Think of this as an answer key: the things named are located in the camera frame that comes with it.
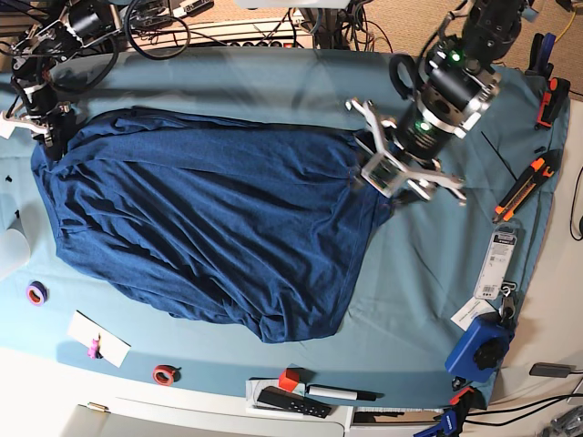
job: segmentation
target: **blue fabric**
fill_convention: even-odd
[[[372,229],[353,135],[133,110],[84,127],[36,183],[56,254],[170,315],[268,343],[333,335]]]

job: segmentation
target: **orange utility knife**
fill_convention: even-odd
[[[549,150],[532,161],[496,207],[496,214],[492,221],[499,223],[501,221],[509,221],[514,217],[517,210],[524,205],[530,195],[555,174],[560,162],[560,150]]]

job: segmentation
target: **pink clip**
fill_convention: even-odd
[[[87,351],[87,356],[91,360],[99,360],[100,358],[103,358],[101,356],[101,354],[99,353],[99,339],[92,340],[92,345],[89,348],[89,350]]]

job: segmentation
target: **purple tape roll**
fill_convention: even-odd
[[[28,297],[28,300],[30,300],[30,303],[37,307],[43,305],[48,299],[48,293],[46,292],[45,286],[37,280],[26,288],[26,296]]]

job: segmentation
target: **red cube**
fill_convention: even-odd
[[[291,392],[298,386],[299,383],[300,375],[297,372],[292,371],[291,369],[286,369],[280,375],[279,382],[280,389]]]

